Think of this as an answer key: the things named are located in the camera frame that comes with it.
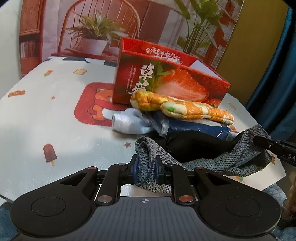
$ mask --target red box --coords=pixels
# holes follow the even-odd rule
[[[230,86],[196,57],[138,39],[121,40],[114,103],[129,104],[133,92],[146,89],[217,107]]]

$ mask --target blue package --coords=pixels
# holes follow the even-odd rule
[[[189,122],[176,120],[164,115],[161,111],[146,112],[153,128],[162,137],[168,137],[174,132],[181,131],[200,131],[221,140],[226,140],[231,129],[224,124],[220,124],[207,119],[195,120]]]

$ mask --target gray knitted cloth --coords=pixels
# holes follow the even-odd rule
[[[214,159],[201,158],[183,164],[176,161],[152,139],[140,137],[135,143],[135,150],[139,156],[136,185],[153,192],[170,193],[170,186],[158,185],[155,182],[154,159],[156,155],[161,157],[164,164],[174,163],[185,170],[193,171],[196,167],[205,167],[223,175],[249,176],[263,170],[271,161],[271,156],[266,150],[253,144],[253,137],[257,135],[269,138],[269,135],[258,124],[244,132],[231,153],[225,152]]]

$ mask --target red square bear print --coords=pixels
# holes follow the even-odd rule
[[[128,105],[113,104],[114,84],[90,83],[82,92],[75,107],[75,118],[85,124],[112,127],[112,116],[125,111]]]

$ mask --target blue curtain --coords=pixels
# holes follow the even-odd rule
[[[267,133],[280,140],[287,140],[296,130],[295,22],[295,12],[289,8],[272,60],[246,104],[246,109]]]

